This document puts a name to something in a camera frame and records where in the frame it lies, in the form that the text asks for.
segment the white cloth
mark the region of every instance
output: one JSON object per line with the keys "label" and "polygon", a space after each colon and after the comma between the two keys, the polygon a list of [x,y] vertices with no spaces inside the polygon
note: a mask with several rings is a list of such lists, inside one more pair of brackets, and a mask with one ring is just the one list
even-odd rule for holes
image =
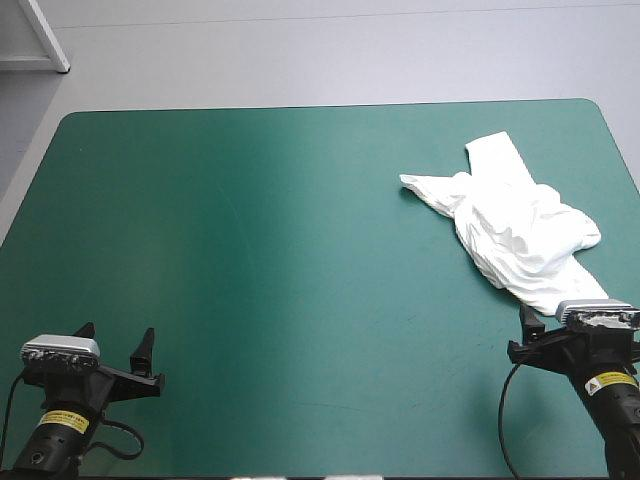
{"label": "white cloth", "polygon": [[506,132],[466,147],[471,174],[400,180],[454,219],[462,245],[491,284],[544,315],[553,315],[563,300],[609,298],[573,257],[600,241],[594,221],[533,181]]}

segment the table surface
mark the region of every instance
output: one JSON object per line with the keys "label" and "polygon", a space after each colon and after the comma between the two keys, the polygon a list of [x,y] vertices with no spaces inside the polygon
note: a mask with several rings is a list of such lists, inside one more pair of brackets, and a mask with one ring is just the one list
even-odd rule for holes
{"label": "table surface", "polygon": [[[93,321],[126,368],[154,326],[163,396],[108,412],[146,451],[85,474],[505,476],[517,303],[397,177],[468,170],[464,144],[501,130],[600,226],[580,261],[640,304],[638,192],[589,101],[77,113],[0,248],[0,394],[37,334]],[[6,461],[39,417],[17,395]],[[523,369],[506,424],[523,474],[606,472],[563,377]]]}

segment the white floor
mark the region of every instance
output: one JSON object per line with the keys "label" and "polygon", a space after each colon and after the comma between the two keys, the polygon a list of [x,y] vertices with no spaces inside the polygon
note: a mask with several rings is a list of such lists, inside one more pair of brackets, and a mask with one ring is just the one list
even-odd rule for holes
{"label": "white floor", "polygon": [[0,74],[0,239],[58,122],[79,110],[586,97],[640,185],[640,1],[40,5],[72,67]]}

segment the yellow warning label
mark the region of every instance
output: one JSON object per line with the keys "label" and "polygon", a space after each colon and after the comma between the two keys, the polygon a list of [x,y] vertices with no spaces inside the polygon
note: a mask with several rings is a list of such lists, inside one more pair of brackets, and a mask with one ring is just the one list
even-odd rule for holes
{"label": "yellow warning label", "polygon": [[613,385],[615,383],[626,383],[629,385],[633,385],[634,387],[638,386],[638,382],[636,382],[636,379],[630,375],[627,375],[626,373],[605,372],[601,373],[600,375],[596,375],[587,383],[585,383],[584,388],[587,390],[587,393],[591,397],[604,387]]}
{"label": "yellow warning label", "polygon": [[45,413],[42,416],[42,419],[40,419],[40,423],[38,425],[42,425],[43,423],[58,423],[60,425],[66,425],[79,433],[84,433],[89,426],[89,420],[84,418],[82,415],[78,415],[75,412],[68,412],[66,410],[51,410],[50,412]]}

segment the black cable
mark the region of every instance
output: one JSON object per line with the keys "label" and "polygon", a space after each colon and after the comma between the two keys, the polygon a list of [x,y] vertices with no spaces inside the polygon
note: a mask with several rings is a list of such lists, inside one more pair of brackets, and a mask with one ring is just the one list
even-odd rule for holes
{"label": "black cable", "polygon": [[13,394],[16,391],[18,382],[22,380],[24,371],[20,372],[9,389],[9,397],[7,398],[7,406],[4,409],[4,424],[2,425],[2,439],[0,440],[0,471],[2,470],[2,460],[4,460],[4,447],[7,443],[7,430],[9,428],[9,417],[11,415],[11,402],[13,402]]}
{"label": "black cable", "polygon": [[93,442],[85,450],[84,452],[85,455],[89,453],[91,450],[93,450],[94,448],[102,448],[107,452],[109,452],[114,457],[119,458],[120,460],[133,460],[140,456],[140,454],[144,450],[144,438],[142,438],[142,435],[140,434],[140,432],[138,432],[136,429],[134,429],[133,427],[130,427],[125,423],[116,422],[114,420],[107,420],[106,418],[102,418],[102,424],[107,427],[122,430],[123,432],[131,435],[134,438],[134,440],[138,442],[138,447],[139,447],[138,451],[133,453],[127,453],[127,452],[123,452],[122,450],[118,450],[117,448],[111,445],[108,445],[104,442]]}
{"label": "black cable", "polygon": [[507,375],[507,378],[505,379],[504,385],[502,387],[502,393],[500,394],[500,404],[498,405],[498,440],[500,441],[500,449],[502,450],[504,463],[507,464],[507,467],[509,467],[509,470],[511,471],[511,475],[513,475],[513,478],[515,478],[516,480],[521,480],[522,477],[518,474],[518,471],[513,466],[513,463],[511,462],[511,457],[509,457],[509,451],[507,450],[507,445],[505,444],[505,441],[504,441],[504,430],[503,430],[504,403],[507,398],[507,389],[509,388],[509,383],[511,383],[511,379],[513,378],[515,373],[518,371],[518,369],[522,366],[522,363],[524,362],[524,360],[526,360],[527,356],[525,356],[520,362],[514,365],[511,371],[509,372],[509,375]]}

